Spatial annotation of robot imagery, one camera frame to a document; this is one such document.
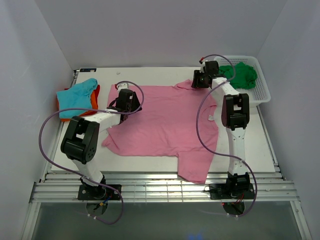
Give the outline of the pink t shirt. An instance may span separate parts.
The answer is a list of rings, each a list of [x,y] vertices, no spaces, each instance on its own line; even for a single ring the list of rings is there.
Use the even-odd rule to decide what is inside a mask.
[[[177,157],[177,174],[183,179],[203,184],[214,154],[206,150],[196,133],[198,108],[207,89],[193,89],[187,79],[174,86],[131,86],[144,99],[142,110],[123,123],[107,129],[102,146],[119,156]],[[219,128],[212,119],[216,100],[209,95],[198,119],[202,141],[215,151]]]

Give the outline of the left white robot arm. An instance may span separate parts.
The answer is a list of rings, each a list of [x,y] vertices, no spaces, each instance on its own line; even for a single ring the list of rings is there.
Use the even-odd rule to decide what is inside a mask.
[[[72,160],[82,174],[80,181],[87,193],[95,200],[106,195],[105,177],[94,160],[97,151],[99,133],[124,122],[129,113],[140,111],[141,104],[135,91],[123,88],[113,100],[106,112],[88,117],[71,118],[60,150]]]

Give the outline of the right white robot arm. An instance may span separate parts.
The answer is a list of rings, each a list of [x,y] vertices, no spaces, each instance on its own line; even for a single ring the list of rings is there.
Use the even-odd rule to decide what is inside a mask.
[[[194,89],[211,88],[221,90],[222,109],[221,122],[228,136],[229,153],[218,153],[205,145],[199,132],[200,110],[210,95],[207,93],[202,99],[196,115],[196,134],[201,145],[209,152],[229,158],[226,183],[211,185],[209,192],[214,198],[237,199],[251,189],[250,177],[246,165],[245,133],[250,121],[249,95],[235,90],[230,81],[219,73],[219,64],[215,60],[199,60],[201,68],[195,70],[191,87]]]

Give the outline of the orange folded t shirt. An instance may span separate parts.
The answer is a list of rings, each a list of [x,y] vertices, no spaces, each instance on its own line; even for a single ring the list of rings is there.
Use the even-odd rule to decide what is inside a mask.
[[[57,92],[57,107],[59,110],[67,108],[85,108],[90,110],[69,110],[59,113],[59,118],[62,122],[68,122],[74,116],[86,117],[96,113],[99,108],[98,96],[100,93],[100,86],[88,95],[87,91],[69,91],[65,88],[63,91]]]

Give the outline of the green t shirt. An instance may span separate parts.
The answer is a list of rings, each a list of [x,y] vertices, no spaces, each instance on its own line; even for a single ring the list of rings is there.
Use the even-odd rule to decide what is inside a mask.
[[[256,87],[256,80],[258,78],[255,69],[243,62],[239,62],[234,65],[234,71],[231,65],[222,65],[219,67],[219,73],[225,76],[227,79],[231,79],[229,82],[235,89],[250,90]]]

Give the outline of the cyan folded t shirt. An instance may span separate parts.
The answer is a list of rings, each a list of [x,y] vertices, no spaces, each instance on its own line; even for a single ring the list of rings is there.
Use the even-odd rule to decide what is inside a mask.
[[[98,109],[100,86],[95,78],[76,83],[71,88],[56,93],[59,110],[69,108]]]

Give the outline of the dark label sticker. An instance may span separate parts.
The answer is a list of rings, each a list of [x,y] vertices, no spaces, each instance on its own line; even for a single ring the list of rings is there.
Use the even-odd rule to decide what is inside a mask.
[[[95,73],[97,71],[96,68],[81,68],[79,70],[81,73]]]

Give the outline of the white plastic basket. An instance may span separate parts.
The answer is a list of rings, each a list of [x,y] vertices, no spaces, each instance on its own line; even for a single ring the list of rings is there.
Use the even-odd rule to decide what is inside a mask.
[[[271,95],[263,75],[263,71],[259,64],[259,61],[253,56],[244,56],[244,55],[228,55],[226,57],[228,60],[225,60],[222,57],[215,57],[214,60],[218,62],[220,66],[234,65],[239,62],[243,62],[246,65],[249,65],[254,68],[257,73],[256,86],[252,89],[235,89],[240,93],[248,94],[249,104],[251,108],[258,106],[261,103],[267,103],[271,100]]]

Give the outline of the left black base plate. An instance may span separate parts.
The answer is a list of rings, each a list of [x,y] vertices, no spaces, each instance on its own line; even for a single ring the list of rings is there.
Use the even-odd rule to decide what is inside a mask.
[[[120,200],[120,195],[113,189],[102,186],[82,184],[79,187],[77,199],[80,201]]]

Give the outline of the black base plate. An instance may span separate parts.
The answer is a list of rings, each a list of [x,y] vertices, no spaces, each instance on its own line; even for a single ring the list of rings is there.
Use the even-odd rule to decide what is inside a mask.
[[[209,194],[212,200],[222,200],[222,199],[253,199],[255,196],[255,191],[253,185],[250,183],[249,188],[245,189],[231,189],[226,183],[213,183],[209,185]]]
[[[120,195],[113,189],[102,186],[82,184],[79,187],[77,199],[80,201],[120,200]]]

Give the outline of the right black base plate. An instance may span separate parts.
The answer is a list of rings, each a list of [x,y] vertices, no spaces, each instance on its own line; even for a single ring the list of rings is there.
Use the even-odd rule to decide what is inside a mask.
[[[245,189],[231,189],[226,183],[213,183],[209,185],[209,194],[212,200],[222,200],[222,199],[253,199],[255,196],[255,191],[253,185],[250,183],[249,188]]]

